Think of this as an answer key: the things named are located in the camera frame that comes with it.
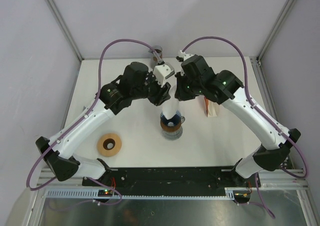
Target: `small cup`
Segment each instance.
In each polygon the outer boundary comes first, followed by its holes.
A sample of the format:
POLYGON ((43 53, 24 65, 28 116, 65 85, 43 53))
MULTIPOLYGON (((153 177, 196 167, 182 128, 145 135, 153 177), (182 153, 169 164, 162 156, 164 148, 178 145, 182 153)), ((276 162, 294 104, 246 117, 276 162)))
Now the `small cup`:
POLYGON ((163 113, 160 116, 160 125, 162 128, 162 135, 168 140, 177 140, 182 136, 183 128, 182 124, 185 122, 185 117, 183 117, 180 111, 176 111, 175 115, 166 119, 163 113))

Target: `black mounting plate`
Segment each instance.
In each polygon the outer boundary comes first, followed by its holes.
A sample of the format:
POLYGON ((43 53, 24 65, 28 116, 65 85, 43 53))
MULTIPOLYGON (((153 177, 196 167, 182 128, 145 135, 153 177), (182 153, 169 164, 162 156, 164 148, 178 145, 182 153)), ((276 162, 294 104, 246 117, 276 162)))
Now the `black mounting plate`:
MULTIPOLYGON (((255 187, 255 177, 237 186, 231 177, 233 167, 153 167, 111 168, 99 180, 110 182, 114 177, 116 189, 126 196, 225 196, 225 187, 255 187)), ((83 179, 83 186, 98 186, 83 179)))

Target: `metal frame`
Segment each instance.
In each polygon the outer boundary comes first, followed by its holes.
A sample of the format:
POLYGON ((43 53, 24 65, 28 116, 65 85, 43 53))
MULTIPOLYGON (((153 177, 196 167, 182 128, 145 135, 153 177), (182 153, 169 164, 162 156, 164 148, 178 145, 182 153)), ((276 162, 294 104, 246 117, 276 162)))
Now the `metal frame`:
POLYGON ((278 18, 275 21, 275 24, 273 25, 269 35, 266 38, 266 41, 264 42, 259 54, 258 54, 258 60, 261 61, 262 57, 266 54, 266 51, 268 50, 269 46, 273 42, 275 36, 280 31, 282 25, 284 24, 286 18, 288 17, 290 11, 292 10, 293 6, 295 5, 297 0, 286 0, 278 18))
MULTIPOLYGON (((48 187, 45 192, 46 198, 84 198, 84 199, 110 199, 111 196, 98 196, 98 192, 101 190, 96 187, 80 187, 80 188, 59 188, 59 187, 48 187)), ((119 199, 117 195, 113 195, 112 198, 119 199)), ((184 196, 122 196, 123 199, 178 199, 178 200, 234 200, 234 193, 230 189, 226 189, 225 196, 197 196, 197 197, 184 197, 184 196)))
POLYGON ((46 4, 48 5, 50 11, 52 12, 52 15, 55 19, 55 21, 57 22, 57 24, 59 25, 61 32, 63 33, 63 35, 65 36, 67 42, 69 43, 69 45, 71 46, 71 49, 73 50, 75 56, 78 58, 78 60, 80 62, 82 62, 83 57, 70 33, 70 30, 68 29, 59 9, 57 8, 54 0, 45 0, 46 4))
POLYGON ((311 200, 310 191, 297 190, 300 205, 307 225, 320 225, 320 218, 316 206, 311 200))
MULTIPOLYGON (((290 172, 295 173, 297 175, 303 175, 304 171, 302 169, 292 169, 290 172)), ((44 168, 41 171, 37 186, 40 186, 47 182, 50 178, 54 177, 54 174, 49 168, 44 168)), ((293 180, 293 177, 286 174, 282 170, 275 170, 273 172, 269 172, 266 170, 262 170, 259 172, 261 188, 260 190, 309 190, 308 183, 305 179, 296 178, 293 180)), ((60 189, 82 189, 87 190, 88 187, 82 186, 83 178, 80 177, 72 177, 66 181, 59 182, 57 180, 50 183, 47 188, 60 188, 60 189)), ((240 187, 228 187, 226 190, 247 190, 247 188, 240 187)))
POLYGON ((31 210, 29 222, 28 224, 26 224, 27 226, 38 226, 41 218, 41 214, 43 211, 43 207, 45 205, 45 200, 46 200, 45 193, 46 193, 45 189, 40 189, 37 192, 34 205, 31 210))

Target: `cable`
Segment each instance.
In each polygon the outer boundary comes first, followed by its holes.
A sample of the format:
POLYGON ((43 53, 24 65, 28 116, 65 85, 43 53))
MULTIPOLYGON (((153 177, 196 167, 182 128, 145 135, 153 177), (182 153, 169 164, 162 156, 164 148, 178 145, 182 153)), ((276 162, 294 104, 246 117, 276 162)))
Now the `cable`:
POLYGON ((96 184, 99 184, 99 185, 102 186, 103 188, 107 188, 107 189, 109 189, 109 190, 112 190, 113 193, 115 192, 116 194, 119 195, 120 199, 119 199, 118 201, 116 201, 116 202, 113 202, 113 203, 100 202, 100 201, 94 200, 94 199, 87 199, 87 200, 83 200, 83 201, 80 201, 80 202, 78 202, 78 203, 75 203, 75 204, 73 204, 73 205, 71 205, 71 206, 69 206, 69 207, 60 208, 60 209, 52 208, 52 207, 50 206, 50 201, 49 201, 49 202, 48 202, 48 207, 49 207, 52 211, 58 211, 58 212, 60 212, 60 211, 68 211, 68 210, 71 210, 71 209, 75 208, 76 206, 78 206, 78 205, 80 205, 80 204, 83 204, 83 203, 86 203, 86 202, 95 202, 95 203, 97 203, 98 205, 101 205, 101 204, 102 204, 102 205, 115 205, 115 204, 118 204, 118 203, 120 203, 120 202, 122 201, 122 195, 121 195, 121 193, 119 193, 119 192, 115 189, 115 187, 112 188, 112 187, 106 186, 106 185, 104 185, 104 184, 102 184, 102 183, 98 182, 97 180, 95 180, 95 179, 93 179, 93 178, 90 178, 90 177, 88 177, 88 179, 90 179, 91 181, 95 182, 96 184))
POLYGON ((115 178, 113 178, 113 185, 115 186, 116 185, 116 180, 115 178))
POLYGON ((275 219, 276 218, 275 214, 267 207, 267 205, 265 203, 265 200, 261 195, 261 192, 260 192, 260 189, 259 189, 259 185, 258 185, 258 173, 257 172, 254 174, 254 181, 255 181, 256 188, 257 188, 256 192, 259 195, 259 198, 261 200, 262 205, 260 203, 258 203, 258 202, 252 202, 252 204, 264 207, 266 209, 266 211, 268 212, 268 214, 270 215, 270 217, 275 219))
POLYGON ((239 202, 237 202, 236 199, 234 199, 234 202, 235 202, 237 205, 250 205, 250 204, 252 204, 252 205, 256 205, 256 206, 262 207, 262 208, 264 208, 264 209, 267 211, 267 213, 270 215, 270 217, 271 217, 272 219, 275 219, 275 218, 276 218, 275 214, 267 207, 264 199, 262 198, 262 195, 261 195, 261 192, 260 192, 260 189, 259 189, 259 185, 258 185, 258 173, 257 173, 257 172, 254 174, 254 180, 255 180, 255 185, 256 185, 256 188, 257 188, 257 193, 258 193, 258 195, 259 195, 259 198, 260 198, 260 200, 261 200, 261 203, 259 203, 259 202, 250 202, 250 201, 249 201, 249 202, 239 203, 239 202))
MULTIPOLYGON (((255 103, 253 102, 253 100, 251 99, 251 96, 250 96, 250 93, 249 93, 249 87, 248 87, 248 70, 247 70, 247 64, 246 64, 246 60, 245 60, 245 57, 243 55, 243 53, 240 51, 240 49, 234 44, 232 43, 231 41, 225 39, 225 38, 221 38, 221 37, 200 37, 198 39, 195 39, 194 41, 190 42, 188 45, 186 45, 186 47, 182 50, 182 52, 185 52, 186 49, 188 49, 192 44, 198 42, 198 41, 201 41, 201 40, 206 40, 206 39, 215 39, 215 40, 219 40, 219 41, 223 41, 223 42, 226 42, 228 43, 229 45, 233 46, 233 48, 236 49, 236 51, 239 53, 240 57, 241 57, 241 60, 242 60, 242 63, 243 63, 243 69, 244 69, 244 91, 245 91, 245 96, 247 98, 247 100, 249 101, 250 105, 254 105, 255 103)), ((285 168, 283 167, 279 167, 281 170, 283 170, 284 172, 286 172, 287 174, 295 177, 295 178, 301 178, 301 179, 304 179, 308 176, 309 174, 309 168, 308 168, 308 164, 307 164, 307 161, 306 161, 306 158, 304 156, 304 154, 302 153, 302 151, 300 150, 300 148, 298 148, 298 146, 295 144, 295 142, 293 142, 286 134, 284 134, 282 132, 282 130, 266 115, 264 114, 264 112, 259 109, 258 107, 254 107, 254 109, 256 109, 256 111, 268 122, 270 123, 270 125, 272 127, 275 128, 275 130, 282 136, 284 137, 286 140, 288 140, 291 145, 297 150, 298 154, 300 155, 302 161, 303 161, 303 164, 304 164, 304 175, 303 176, 299 176, 299 175, 296 175, 292 172, 289 172, 288 170, 286 170, 285 168)))
POLYGON ((105 48, 104 50, 102 51, 102 54, 101 54, 101 57, 100 57, 100 61, 99 61, 99 67, 98 67, 98 92, 96 94, 96 97, 94 99, 94 102, 93 104, 90 106, 90 108, 87 110, 86 114, 81 117, 78 121, 76 121, 73 125, 71 125, 70 128, 68 128, 60 137, 57 138, 56 141, 54 141, 52 143, 52 145, 50 145, 44 152, 43 154, 41 154, 41 156, 36 160, 36 162, 34 163, 34 165, 32 166, 28 176, 27 176, 27 179, 26 179, 26 186, 30 188, 31 191, 36 191, 36 190, 39 190, 45 186, 47 186, 49 183, 51 183, 53 180, 56 179, 56 177, 53 177, 52 179, 50 179, 48 182, 42 184, 41 186, 39 187, 31 187, 30 186, 30 181, 31 181, 31 177, 36 169, 36 167, 38 166, 38 164, 42 161, 42 159, 47 155, 48 152, 50 152, 50 150, 56 146, 57 144, 57 141, 58 140, 61 140, 63 139, 66 135, 68 135, 69 132, 71 132, 76 126, 78 126, 84 119, 85 119, 85 116, 88 115, 91 110, 93 109, 93 107, 95 107, 95 105, 97 104, 98 102, 98 99, 99 99, 99 96, 100 96, 100 92, 101 92, 101 68, 102 68, 102 62, 103 62, 103 59, 104 59, 104 56, 105 56, 105 53, 107 51, 107 49, 109 47, 111 47, 112 45, 118 43, 118 42, 133 42, 133 43, 137 43, 137 44, 141 44, 141 45, 144 45, 146 47, 148 47, 150 50, 152 50, 153 54, 155 55, 155 57, 157 58, 158 62, 161 63, 163 60, 162 58, 160 58, 159 54, 152 48, 152 46, 148 45, 147 43, 144 43, 144 42, 141 42, 141 41, 137 41, 137 40, 132 40, 132 39, 119 39, 119 40, 115 40, 111 43, 109 43, 105 48))

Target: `brown tape roll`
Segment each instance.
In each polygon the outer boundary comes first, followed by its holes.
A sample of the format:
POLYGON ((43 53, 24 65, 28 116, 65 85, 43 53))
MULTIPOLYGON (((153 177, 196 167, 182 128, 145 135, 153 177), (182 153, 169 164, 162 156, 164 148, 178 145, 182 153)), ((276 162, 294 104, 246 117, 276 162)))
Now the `brown tape roll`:
POLYGON ((104 157, 115 156, 120 151, 121 146, 121 139, 115 133, 103 135, 96 145, 98 152, 104 157))

